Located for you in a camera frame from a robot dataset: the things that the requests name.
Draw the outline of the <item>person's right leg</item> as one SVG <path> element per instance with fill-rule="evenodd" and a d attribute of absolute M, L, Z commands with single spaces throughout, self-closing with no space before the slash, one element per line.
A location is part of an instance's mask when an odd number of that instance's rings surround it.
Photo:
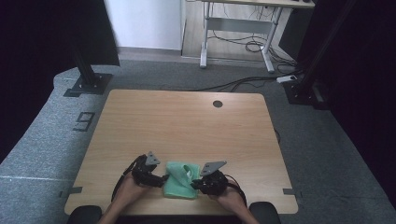
<path fill-rule="evenodd" d="M 260 224 L 281 224 L 276 208 L 269 202 L 252 203 L 248 209 Z"/>

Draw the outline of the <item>person's left hand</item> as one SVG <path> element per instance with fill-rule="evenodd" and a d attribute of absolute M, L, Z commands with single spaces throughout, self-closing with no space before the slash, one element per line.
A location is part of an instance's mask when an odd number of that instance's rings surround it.
<path fill-rule="evenodd" d="M 127 205 L 136 202 L 150 190 L 151 187 L 136 184 L 134 177 L 131 174 L 128 174 L 123 178 L 113 202 L 121 207 L 126 207 Z"/>

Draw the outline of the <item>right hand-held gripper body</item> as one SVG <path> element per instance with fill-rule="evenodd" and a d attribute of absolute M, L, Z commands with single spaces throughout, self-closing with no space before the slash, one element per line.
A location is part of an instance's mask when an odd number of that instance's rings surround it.
<path fill-rule="evenodd" d="M 207 195 L 219 196 L 226 190 L 228 180 L 219 169 L 226 164 L 226 161 L 207 162 L 201 171 L 202 185 L 200 191 Z"/>

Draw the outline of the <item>green cloth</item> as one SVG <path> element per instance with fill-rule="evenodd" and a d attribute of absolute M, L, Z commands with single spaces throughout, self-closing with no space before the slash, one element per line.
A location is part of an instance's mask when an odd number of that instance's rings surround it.
<path fill-rule="evenodd" d="M 194 163 L 169 161 L 165 168 L 168 179 L 163 185 L 163 195 L 168 198 L 193 200 L 198 191 L 191 186 L 200 177 L 200 166 Z"/>

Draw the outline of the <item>black computer tower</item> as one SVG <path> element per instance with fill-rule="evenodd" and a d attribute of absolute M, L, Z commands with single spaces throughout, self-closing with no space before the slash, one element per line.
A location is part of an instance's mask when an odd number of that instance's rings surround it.
<path fill-rule="evenodd" d="M 279 46 L 293 60 L 298 59 L 311 16 L 311 9 L 294 8 L 290 12 Z"/>

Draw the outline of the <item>person's leg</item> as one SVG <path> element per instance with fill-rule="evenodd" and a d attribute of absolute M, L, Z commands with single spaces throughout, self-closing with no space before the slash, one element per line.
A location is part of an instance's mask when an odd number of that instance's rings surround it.
<path fill-rule="evenodd" d="M 276 208 L 269 202 L 252 203 L 248 209 L 260 224 L 281 224 Z"/>
<path fill-rule="evenodd" d="M 76 208 L 66 224 L 97 224 L 102 216 L 102 209 L 96 205 L 84 205 Z"/>

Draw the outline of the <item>black curtain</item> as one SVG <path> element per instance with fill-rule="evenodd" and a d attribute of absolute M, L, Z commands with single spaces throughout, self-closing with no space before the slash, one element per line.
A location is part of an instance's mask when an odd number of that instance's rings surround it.
<path fill-rule="evenodd" d="M 396 0 L 314 0 L 300 58 L 396 208 Z"/>
<path fill-rule="evenodd" d="M 0 0 L 0 162 L 77 58 L 119 63 L 105 0 Z"/>

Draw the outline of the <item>white metal desk frame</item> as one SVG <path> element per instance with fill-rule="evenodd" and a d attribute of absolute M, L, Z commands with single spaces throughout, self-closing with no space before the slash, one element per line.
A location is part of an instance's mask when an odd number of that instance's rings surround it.
<path fill-rule="evenodd" d="M 252 33 L 267 35 L 266 43 L 260 49 L 267 71 L 275 72 L 270 58 L 269 48 L 275 36 L 276 28 L 284 8 L 308 8 L 313 9 L 315 3 L 312 0 L 200 0 L 204 3 L 204 37 L 201 45 L 200 67 L 207 66 L 207 39 L 208 31 L 224 31 L 234 33 Z M 247 5 L 260 7 L 273 7 L 274 17 L 270 21 L 253 21 L 216 18 L 210 15 L 210 7 L 215 4 Z"/>

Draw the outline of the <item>grey tape strip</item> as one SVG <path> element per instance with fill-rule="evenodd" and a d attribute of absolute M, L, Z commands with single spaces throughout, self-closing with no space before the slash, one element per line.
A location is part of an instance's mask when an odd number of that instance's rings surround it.
<path fill-rule="evenodd" d="M 82 187 L 72 187 L 69 189 L 61 190 L 59 193 L 60 198 L 68 198 L 70 194 L 77 194 L 82 192 Z"/>
<path fill-rule="evenodd" d="M 303 195 L 299 190 L 295 190 L 295 189 L 283 189 L 283 194 L 284 195 L 293 195 L 296 198 L 302 198 Z"/>

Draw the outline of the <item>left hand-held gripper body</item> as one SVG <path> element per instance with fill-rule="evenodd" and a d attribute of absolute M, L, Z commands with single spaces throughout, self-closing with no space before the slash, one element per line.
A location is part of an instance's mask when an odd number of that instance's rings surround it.
<path fill-rule="evenodd" d="M 161 182 L 157 175 L 152 173 L 158 164 L 160 164 L 160 161 L 151 151 L 148 154 L 137 157 L 132 168 L 132 176 L 135 183 L 154 187 L 154 183 Z"/>

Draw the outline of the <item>person's left leg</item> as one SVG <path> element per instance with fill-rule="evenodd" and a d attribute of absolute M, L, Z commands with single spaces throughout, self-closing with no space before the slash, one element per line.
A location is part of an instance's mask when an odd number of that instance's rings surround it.
<path fill-rule="evenodd" d="M 76 208 L 66 224 L 97 224 L 102 216 L 102 209 L 96 205 L 84 205 Z"/>

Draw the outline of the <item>black metal stand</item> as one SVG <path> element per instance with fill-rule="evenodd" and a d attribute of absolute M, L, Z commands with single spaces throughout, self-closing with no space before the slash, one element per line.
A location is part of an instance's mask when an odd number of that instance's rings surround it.
<path fill-rule="evenodd" d="M 81 94 L 103 95 L 110 82 L 111 74 L 95 73 L 89 63 L 86 63 L 80 50 L 72 48 L 73 59 L 79 71 L 79 78 L 64 97 L 79 97 Z"/>
<path fill-rule="evenodd" d="M 283 85 L 290 104 L 321 105 L 325 102 L 315 86 L 318 67 L 356 2 L 316 0 L 297 56 L 297 71 L 294 75 L 300 78 Z"/>

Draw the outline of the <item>person's right hand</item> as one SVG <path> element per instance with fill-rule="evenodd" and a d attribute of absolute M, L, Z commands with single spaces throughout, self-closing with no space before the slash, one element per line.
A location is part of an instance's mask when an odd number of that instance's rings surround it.
<path fill-rule="evenodd" d="M 231 187 L 228 187 L 220 196 L 209 195 L 209 198 L 225 210 L 235 214 L 247 209 L 241 195 Z"/>

